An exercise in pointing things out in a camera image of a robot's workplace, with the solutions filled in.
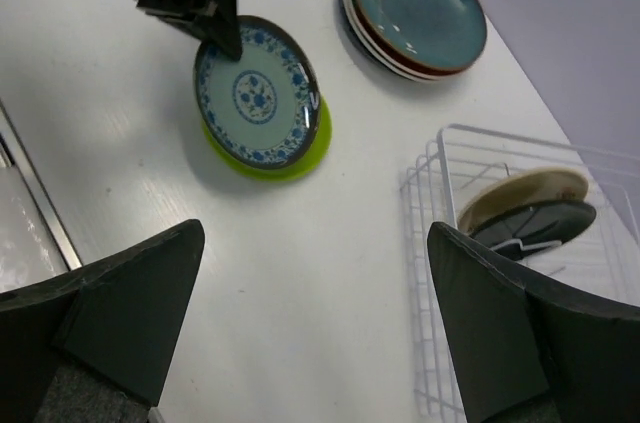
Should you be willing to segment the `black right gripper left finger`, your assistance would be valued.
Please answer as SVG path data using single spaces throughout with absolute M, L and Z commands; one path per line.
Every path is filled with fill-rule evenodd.
M 4 422 L 146 422 L 205 244 L 197 219 L 1 294 Z

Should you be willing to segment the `blue patterned dark-rimmed plate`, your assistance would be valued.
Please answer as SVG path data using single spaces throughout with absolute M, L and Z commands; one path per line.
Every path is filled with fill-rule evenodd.
M 284 29 L 262 17 L 239 17 L 242 54 L 234 61 L 203 43 L 194 86 L 205 128 L 222 152 L 258 170 L 300 160 L 321 122 L 320 90 L 310 61 Z

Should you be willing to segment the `white plate with red back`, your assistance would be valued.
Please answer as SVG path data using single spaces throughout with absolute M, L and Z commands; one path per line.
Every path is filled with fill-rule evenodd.
M 408 68 L 403 67 L 400 63 L 396 62 L 391 56 L 389 56 L 387 53 L 385 53 L 376 43 L 371 42 L 368 39 L 368 35 L 366 33 L 365 28 L 362 26 L 362 24 L 359 22 L 359 19 L 356 15 L 355 12 L 355 6 L 353 3 L 353 0 L 343 0 L 346 10 L 349 14 L 349 19 L 351 21 L 351 25 L 353 26 L 353 28 L 355 29 L 356 33 L 358 34 L 358 37 L 361 39 L 361 41 L 369 46 L 371 48 L 372 51 L 376 51 L 377 53 L 379 53 L 382 57 L 384 57 L 388 62 L 394 64 L 395 66 L 397 66 L 398 68 L 400 68 L 401 70 L 406 71 L 407 73 L 410 73 L 412 75 L 416 75 L 416 76 L 432 76 L 432 77 L 436 77 L 436 78 L 443 78 L 443 81 L 446 80 L 450 80 L 453 78 L 457 78 L 459 73 L 449 73 L 449 74 L 444 74 L 444 75 L 436 75 L 433 73 L 421 73 L 415 70 L 411 70 Z

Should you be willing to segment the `teal glazed brown-rimmed plate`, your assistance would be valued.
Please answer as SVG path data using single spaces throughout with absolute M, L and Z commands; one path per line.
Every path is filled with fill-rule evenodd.
M 457 73 L 482 54 L 488 30 L 479 0 L 353 0 L 363 25 L 412 70 Z

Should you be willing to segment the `lime green plate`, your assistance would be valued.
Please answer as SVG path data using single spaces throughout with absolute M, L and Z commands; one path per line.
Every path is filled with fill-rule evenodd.
M 320 96 L 320 121 L 314 141 L 307 152 L 291 166 L 274 169 L 263 170 L 250 167 L 229 155 L 224 148 L 210 134 L 206 122 L 200 119 L 200 127 L 205 135 L 209 145 L 215 153 L 229 166 L 232 170 L 242 176 L 259 180 L 272 182 L 287 182 L 305 177 L 321 164 L 330 148 L 332 138 L 332 119 L 331 113 L 323 96 Z

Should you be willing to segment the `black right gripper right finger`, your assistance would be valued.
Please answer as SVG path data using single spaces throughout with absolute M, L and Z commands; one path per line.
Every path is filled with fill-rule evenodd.
M 430 272 L 470 422 L 636 422 L 639 309 L 436 222 Z

